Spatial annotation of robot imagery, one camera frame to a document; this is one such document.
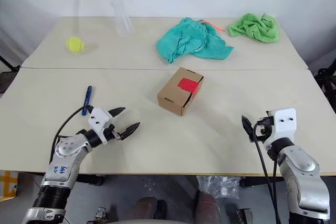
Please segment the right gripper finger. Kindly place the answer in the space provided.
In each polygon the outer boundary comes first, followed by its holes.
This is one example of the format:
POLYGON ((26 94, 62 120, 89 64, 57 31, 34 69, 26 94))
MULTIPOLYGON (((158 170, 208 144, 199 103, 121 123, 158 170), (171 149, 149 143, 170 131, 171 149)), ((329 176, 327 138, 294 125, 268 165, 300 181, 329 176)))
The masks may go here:
POLYGON ((241 116, 241 120, 242 120, 241 122, 242 122, 242 125, 243 125, 243 129, 247 133, 247 135, 249 137, 249 140, 253 141, 254 140, 254 129, 252 127, 252 124, 251 124, 250 120, 243 115, 241 116))

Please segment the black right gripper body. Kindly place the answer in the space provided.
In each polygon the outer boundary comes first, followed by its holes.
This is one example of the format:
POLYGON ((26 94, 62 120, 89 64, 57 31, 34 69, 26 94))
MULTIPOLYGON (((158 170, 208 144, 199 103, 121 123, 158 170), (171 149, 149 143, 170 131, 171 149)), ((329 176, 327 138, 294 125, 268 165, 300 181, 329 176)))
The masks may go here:
POLYGON ((272 128, 269 125, 254 125, 253 127, 253 142, 262 142, 264 143, 271 136, 272 128))

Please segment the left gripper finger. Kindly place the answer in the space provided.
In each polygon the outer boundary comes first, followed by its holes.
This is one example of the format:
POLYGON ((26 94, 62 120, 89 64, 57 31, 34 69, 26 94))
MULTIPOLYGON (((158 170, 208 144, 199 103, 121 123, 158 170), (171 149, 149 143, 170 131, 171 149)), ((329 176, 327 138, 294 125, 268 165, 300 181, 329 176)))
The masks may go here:
POLYGON ((140 122, 134 123, 131 126, 127 127, 124 132, 118 133, 118 135, 120 137, 119 139, 124 140, 127 137, 129 137, 130 135, 132 135, 135 132, 135 130, 139 127, 139 125, 140 125, 140 122))
POLYGON ((118 107, 118 108, 114 108, 109 110, 109 114, 114 118, 117 115, 119 115, 121 112, 123 112, 125 110, 125 107, 118 107))

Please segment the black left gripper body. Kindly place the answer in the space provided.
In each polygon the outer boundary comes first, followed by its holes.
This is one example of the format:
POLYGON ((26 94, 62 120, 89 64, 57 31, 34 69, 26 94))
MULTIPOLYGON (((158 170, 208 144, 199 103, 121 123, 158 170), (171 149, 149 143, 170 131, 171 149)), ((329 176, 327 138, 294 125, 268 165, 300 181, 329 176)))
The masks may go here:
POLYGON ((103 134, 107 142, 110 140, 121 140, 121 135, 115 131, 113 116, 110 116, 110 118, 106 122, 104 122, 103 134))

